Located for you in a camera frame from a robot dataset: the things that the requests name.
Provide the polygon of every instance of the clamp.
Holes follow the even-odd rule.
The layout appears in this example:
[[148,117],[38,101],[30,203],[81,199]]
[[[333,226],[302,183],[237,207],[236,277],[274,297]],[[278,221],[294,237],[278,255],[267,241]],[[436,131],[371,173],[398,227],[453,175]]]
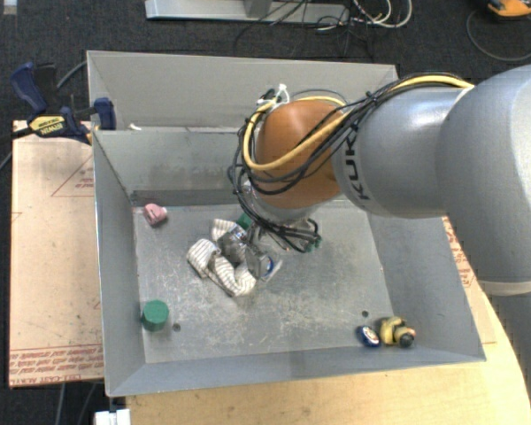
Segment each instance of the clamp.
[[[79,118],[84,115],[98,114],[100,128],[113,130],[116,128],[116,116],[112,102],[107,97],[98,98],[92,107],[81,112],[73,112],[67,105],[61,105],[58,111],[49,113],[50,104],[38,88],[35,81],[36,73],[41,73],[41,78],[51,79],[55,73],[54,67],[45,66],[41,71],[34,69],[32,62],[27,62],[16,69],[11,77],[10,83],[16,95],[26,101],[32,108],[32,112],[27,118],[27,127],[8,135],[0,136],[0,144],[8,143],[11,140],[36,134],[39,137],[68,137],[79,142],[92,144],[90,130],[84,126]],[[51,102],[57,101],[57,89],[49,87],[48,99]]]

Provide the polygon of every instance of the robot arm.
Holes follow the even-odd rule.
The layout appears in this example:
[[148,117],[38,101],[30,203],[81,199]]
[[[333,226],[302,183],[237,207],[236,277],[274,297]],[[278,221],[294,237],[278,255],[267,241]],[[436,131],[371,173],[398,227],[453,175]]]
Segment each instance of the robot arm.
[[240,153],[239,197],[275,230],[341,193],[369,213],[448,215],[531,397],[531,66],[476,87],[412,76],[356,103],[265,101]]

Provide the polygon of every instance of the yellow cable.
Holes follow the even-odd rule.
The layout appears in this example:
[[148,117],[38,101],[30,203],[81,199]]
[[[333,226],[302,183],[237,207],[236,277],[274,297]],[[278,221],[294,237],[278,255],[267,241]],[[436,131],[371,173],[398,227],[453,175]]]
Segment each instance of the yellow cable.
[[[410,85],[419,84],[419,83],[437,83],[437,82],[445,83],[447,85],[451,85],[453,87],[463,88],[463,89],[473,87],[472,83],[467,82],[467,81],[462,81],[455,77],[449,77],[449,76],[444,76],[444,75],[424,75],[420,77],[413,77],[412,79],[399,83],[395,87],[392,87],[390,91],[395,90],[395,89],[401,89],[403,87],[408,87]],[[298,100],[299,101],[323,100],[323,101],[328,101],[328,102],[338,104],[340,106],[344,105],[342,101],[334,97],[302,97],[301,99],[298,99]],[[275,161],[269,162],[267,164],[257,164],[251,159],[251,155],[250,155],[250,135],[251,135],[251,132],[254,126],[256,125],[258,121],[258,117],[261,116],[261,112],[268,110],[272,106],[273,106],[273,103],[267,103],[259,107],[256,110],[256,112],[251,116],[250,122],[248,123],[248,126],[246,127],[246,132],[244,133],[243,146],[242,146],[242,154],[244,156],[244,161],[246,162],[249,168],[251,168],[252,170],[257,170],[259,172],[263,172],[265,170],[272,170],[274,168],[278,168],[280,166],[283,166],[284,164],[287,164],[290,160],[293,160],[295,157],[301,154],[304,150],[309,148],[311,145],[315,144],[322,137],[324,137],[325,135],[329,135],[335,128],[338,127],[338,125],[342,122],[342,120],[344,120],[346,116],[349,114],[349,112],[347,112],[344,115],[338,117],[336,120],[332,121],[328,125],[324,126],[322,129],[317,131],[314,135],[312,135],[306,141],[296,146],[293,150],[284,154],[283,156],[276,159]]]
[[297,99],[297,101],[328,101],[329,103],[338,104],[339,107],[342,107],[346,105],[343,101],[340,99],[336,99],[335,97],[330,96],[308,96],[308,97],[301,97]]
[[448,75],[423,75],[420,77],[413,77],[412,79],[404,81],[400,83],[399,85],[396,85],[395,87],[393,87],[391,90],[400,89],[403,87],[408,87],[409,85],[413,85],[417,83],[426,83],[426,82],[446,83],[447,85],[452,85],[453,87],[458,87],[461,89],[467,89],[467,88],[473,87],[473,84],[468,81],[461,81],[460,79],[457,79],[456,77],[449,77]]
[[[304,97],[299,100],[327,100],[331,102],[336,101],[340,103],[340,101],[332,97],[309,97],[309,98]],[[336,120],[331,121],[328,125],[324,126],[322,129],[316,132],[311,138],[305,140],[303,143],[295,147],[293,150],[291,150],[287,154],[276,159],[275,161],[270,162],[268,164],[256,164],[251,159],[251,156],[250,156],[250,135],[251,135],[251,131],[253,130],[258,120],[258,115],[262,111],[263,107],[265,107],[265,105],[257,109],[256,112],[251,116],[250,122],[248,123],[248,126],[246,127],[246,132],[244,133],[244,140],[243,140],[243,146],[242,146],[242,154],[244,156],[244,160],[246,164],[252,170],[258,170],[259,172],[263,172],[265,170],[271,170],[279,166],[282,166],[284,164],[287,164],[291,159],[295,158],[301,152],[309,148],[312,144],[316,143],[317,140],[322,138],[324,135],[330,134],[342,122],[342,120],[344,120],[344,118],[348,115],[348,113],[345,113],[344,115],[341,115],[340,117],[338,117]]]

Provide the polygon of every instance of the gray bin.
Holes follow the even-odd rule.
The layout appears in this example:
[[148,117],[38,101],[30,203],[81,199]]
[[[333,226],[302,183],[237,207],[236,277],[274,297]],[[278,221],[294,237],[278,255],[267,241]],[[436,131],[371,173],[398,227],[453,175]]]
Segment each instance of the gray bin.
[[[212,219],[240,215],[226,168],[260,94],[283,82],[355,99],[392,81],[392,66],[89,52],[88,71],[91,101],[109,97],[119,119],[93,143],[109,396],[484,360],[440,219],[375,217],[336,199],[312,216],[320,248],[288,254],[247,297],[186,260]],[[147,203],[166,207],[164,225],[148,225]],[[140,322],[153,298],[170,309],[157,333]],[[394,314],[416,328],[412,348],[357,340],[357,326]]]

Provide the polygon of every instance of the green cylinder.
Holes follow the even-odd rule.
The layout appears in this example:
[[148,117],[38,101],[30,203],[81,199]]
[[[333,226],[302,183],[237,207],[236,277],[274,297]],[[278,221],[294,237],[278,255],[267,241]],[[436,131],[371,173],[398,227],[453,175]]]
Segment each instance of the green cylinder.
[[143,328],[149,332],[157,332],[164,328],[169,317],[169,307],[163,301],[154,299],[146,303],[142,311]]

